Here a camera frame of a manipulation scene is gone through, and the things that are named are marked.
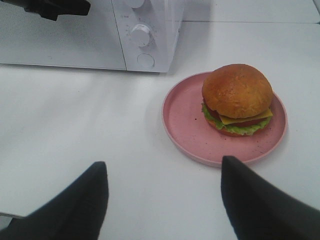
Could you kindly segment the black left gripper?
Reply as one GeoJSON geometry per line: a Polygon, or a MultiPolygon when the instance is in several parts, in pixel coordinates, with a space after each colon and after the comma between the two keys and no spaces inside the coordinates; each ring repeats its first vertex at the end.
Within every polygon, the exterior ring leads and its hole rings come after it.
{"type": "Polygon", "coordinates": [[[87,0],[1,0],[7,5],[23,8],[25,12],[56,21],[60,15],[87,16],[91,4],[87,0]]]}

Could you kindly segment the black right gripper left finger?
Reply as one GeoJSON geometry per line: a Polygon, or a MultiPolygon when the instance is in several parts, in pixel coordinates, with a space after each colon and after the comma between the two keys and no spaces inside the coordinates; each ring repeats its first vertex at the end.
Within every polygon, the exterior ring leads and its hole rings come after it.
{"type": "Polygon", "coordinates": [[[105,162],[94,162],[71,185],[30,215],[1,230],[2,240],[97,240],[109,200],[105,162]]]}

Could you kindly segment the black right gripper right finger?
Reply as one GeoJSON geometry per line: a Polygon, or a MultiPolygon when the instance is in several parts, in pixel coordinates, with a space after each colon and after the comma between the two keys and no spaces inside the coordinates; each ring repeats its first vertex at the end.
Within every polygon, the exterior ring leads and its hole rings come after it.
{"type": "Polygon", "coordinates": [[[239,240],[318,240],[319,210],[264,180],[234,156],[221,165],[221,197],[239,240]]]}

